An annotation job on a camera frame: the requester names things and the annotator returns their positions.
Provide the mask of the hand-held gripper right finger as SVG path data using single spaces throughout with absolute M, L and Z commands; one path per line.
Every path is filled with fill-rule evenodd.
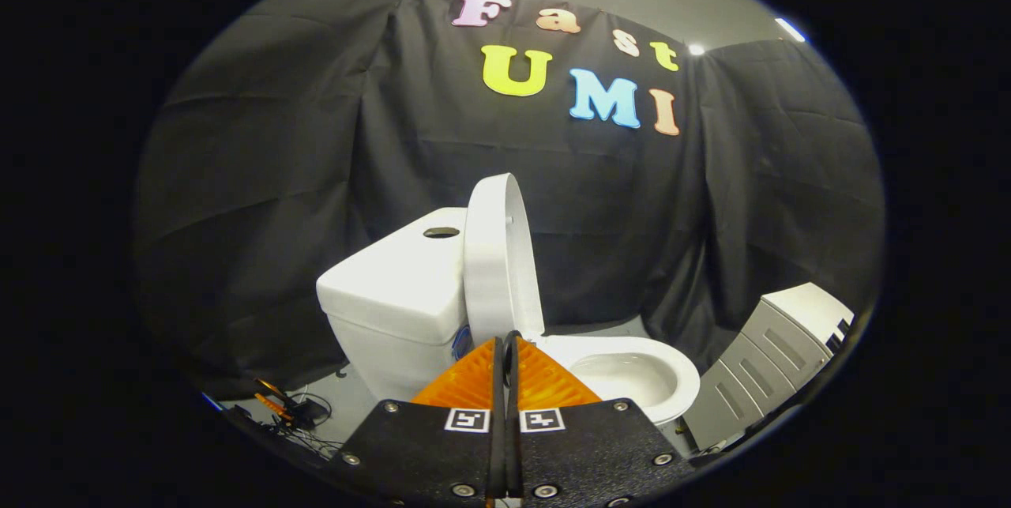
M 521 505 L 648 505 L 696 473 L 644 399 L 605 397 L 508 335 L 505 497 Z

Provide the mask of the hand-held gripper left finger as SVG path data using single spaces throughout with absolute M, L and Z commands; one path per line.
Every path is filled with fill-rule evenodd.
M 331 480 L 382 505 L 505 498 L 503 343 L 494 337 L 415 399 L 383 399 L 331 460 Z

